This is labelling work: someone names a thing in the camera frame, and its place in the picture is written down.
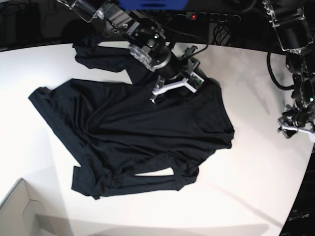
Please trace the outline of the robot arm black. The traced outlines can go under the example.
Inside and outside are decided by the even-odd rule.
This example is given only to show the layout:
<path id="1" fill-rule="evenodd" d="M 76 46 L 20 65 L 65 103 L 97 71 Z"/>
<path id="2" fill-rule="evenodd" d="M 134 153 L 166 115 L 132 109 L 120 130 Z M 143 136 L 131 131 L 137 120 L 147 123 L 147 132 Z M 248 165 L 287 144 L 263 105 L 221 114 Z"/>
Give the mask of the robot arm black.
<path id="1" fill-rule="evenodd" d="M 123 6 L 118 0 L 62 0 L 60 3 L 87 23 L 99 18 L 111 32 L 121 34 L 129 42 L 130 54 L 158 76 L 152 91 L 153 103 L 170 90 L 186 88 L 196 93 L 204 84 L 200 62 L 194 58 L 200 50 L 191 46 L 176 56 L 172 52 L 175 37 L 167 35 L 169 29 L 153 16 Z"/>
<path id="2" fill-rule="evenodd" d="M 271 67 L 267 54 L 267 69 L 272 82 L 281 90 L 292 92 L 293 105 L 286 105 L 278 119 L 279 131 L 289 139 L 305 133 L 315 141 L 315 38 L 308 25 L 301 0 L 262 1 L 269 22 L 275 30 L 280 48 L 286 53 L 286 67 L 293 84 L 281 85 Z"/>

